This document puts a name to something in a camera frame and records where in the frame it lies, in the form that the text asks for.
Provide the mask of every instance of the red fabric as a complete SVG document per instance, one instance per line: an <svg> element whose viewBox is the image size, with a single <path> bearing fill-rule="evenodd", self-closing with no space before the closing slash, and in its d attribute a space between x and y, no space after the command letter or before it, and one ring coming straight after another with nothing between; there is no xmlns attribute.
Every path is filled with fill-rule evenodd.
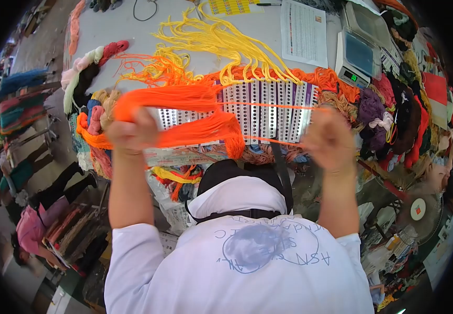
<svg viewBox="0 0 453 314"><path fill-rule="evenodd" d="M384 171L387 171L387 167L389 166L389 161L392 159L394 155L394 152L393 151L390 151L387 156L385 157L384 160L380 160L378 162L378 165L384 170Z"/></svg>
<svg viewBox="0 0 453 314"><path fill-rule="evenodd" d="M446 95L446 80L441 76L428 72L422 72L422 75L427 96L438 103L446 105L448 102L448 97Z"/></svg>
<svg viewBox="0 0 453 314"><path fill-rule="evenodd" d="M415 96L415 100L420 106L420 110L422 111L422 119L420 121L420 126L418 127L418 136L413 144L413 148L410 150L409 153L406 154L404 157L404 166L406 168L411 168L415 162L417 162L420 153L420 146L422 146L422 138L427 126L429 124L429 114L423 108L422 103L418 99L418 96Z"/></svg>

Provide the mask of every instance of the black yarn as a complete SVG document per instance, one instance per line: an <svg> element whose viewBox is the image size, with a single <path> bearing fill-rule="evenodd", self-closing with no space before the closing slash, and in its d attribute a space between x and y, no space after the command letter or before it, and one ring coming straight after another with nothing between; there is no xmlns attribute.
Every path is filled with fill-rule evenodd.
<svg viewBox="0 0 453 314"><path fill-rule="evenodd" d="M99 74L99 66L95 63L92 63L90 66L86 67L83 71L80 72L80 79L78 85L75 87L75 90L72 93L72 97L75 100L76 105L81 108L87 106L87 102L92 97L92 94L85 95L85 92L92 84L92 80Z"/></svg>

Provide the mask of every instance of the table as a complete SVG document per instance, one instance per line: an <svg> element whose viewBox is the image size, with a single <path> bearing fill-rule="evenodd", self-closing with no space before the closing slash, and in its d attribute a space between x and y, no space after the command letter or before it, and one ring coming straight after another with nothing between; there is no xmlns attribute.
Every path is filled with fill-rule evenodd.
<svg viewBox="0 0 453 314"><path fill-rule="evenodd" d="M70 63L72 64L72 60L83 57L85 53L98 46L104 46L110 42L119 40L129 41L129 48L125 51L126 53L153 55L155 45L163 42L151 35L151 33L158 31L160 22L167 21L168 16L171 17L171 21L182 21L183 11L193 7L193 3L185 0L159 0L157 13L148 21L140 22L132 16L134 1L126 0L117 9L108 10L104 13L95 13L92 9L87 8L79 18L80 38L78 49L72 56ZM367 0L366 2L374 5L372 0ZM261 40L281 56L280 9L281 7L265 7L264 13L228 16L224 20L231 22L243 34ZM153 10L154 5L152 3L139 1L136 6L135 15L143 19L146 18L146 15L149 16ZM197 13L192 12L190 15L196 17ZM337 34L341 30L342 23L339 16L326 14L327 59L328 65L332 69L334 69L336 61ZM180 53L182 52L190 54L190 65L188 69L192 70L194 74L216 72L230 62L230 60L225 58L219 62L216 55L208 52L180 51ZM272 61L280 66L275 58ZM313 72L316 68L316 66L310 64L290 60L284 60L284 62L288 68L299 68L305 72ZM87 91L94 92L103 88L113 87L118 79L118 76L113 76L119 65L120 62L118 60L108 61L100 68L99 75L94 79ZM123 80L117 85L117 89L122 92L137 88L145 88L145 85L138 81L129 80Z"/></svg>

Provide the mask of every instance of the red yarn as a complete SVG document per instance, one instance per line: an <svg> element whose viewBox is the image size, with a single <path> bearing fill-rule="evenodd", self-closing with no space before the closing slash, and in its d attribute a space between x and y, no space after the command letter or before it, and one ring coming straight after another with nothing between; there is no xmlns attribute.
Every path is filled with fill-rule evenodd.
<svg viewBox="0 0 453 314"><path fill-rule="evenodd" d="M379 160L378 165L380 166L380 168L382 168L384 171L387 171L387 167L389 166L389 161L392 159L393 156L394 156L394 152L390 151L384 160Z"/></svg>
<svg viewBox="0 0 453 314"><path fill-rule="evenodd" d="M120 40L118 42L112 42L104 46L104 53L102 58L99 60L98 66L103 66L108 59L113 55L125 51L129 47L129 42L126 40Z"/></svg>
<svg viewBox="0 0 453 314"><path fill-rule="evenodd" d="M392 85L390 84L389 79L382 73L382 78L378 81L375 78L372 78L373 85L378 88L378 91L385 98L385 105L389 108L392 108L396 104L396 99L394 97L394 92L392 90Z"/></svg>
<svg viewBox="0 0 453 314"><path fill-rule="evenodd" d="M415 143L413 144L413 148L404 157L404 166L406 168L411 168L411 166L413 166L413 164L418 161L420 146L422 146L422 137L425 130L427 129L427 125L429 124L429 114L423 108L417 95L415 95L415 100L420 106L420 110L422 111L422 119L420 121L420 126L418 127L418 136L415 140Z"/></svg>

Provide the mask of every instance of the paper sheet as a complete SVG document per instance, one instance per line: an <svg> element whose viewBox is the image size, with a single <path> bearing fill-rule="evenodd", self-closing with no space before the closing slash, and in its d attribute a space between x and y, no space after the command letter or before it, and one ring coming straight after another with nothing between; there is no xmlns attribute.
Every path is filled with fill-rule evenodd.
<svg viewBox="0 0 453 314"><path fill-rule="evenodd" d="M327 68L326 12L283 0L281 34L282 58Z"/></svg>

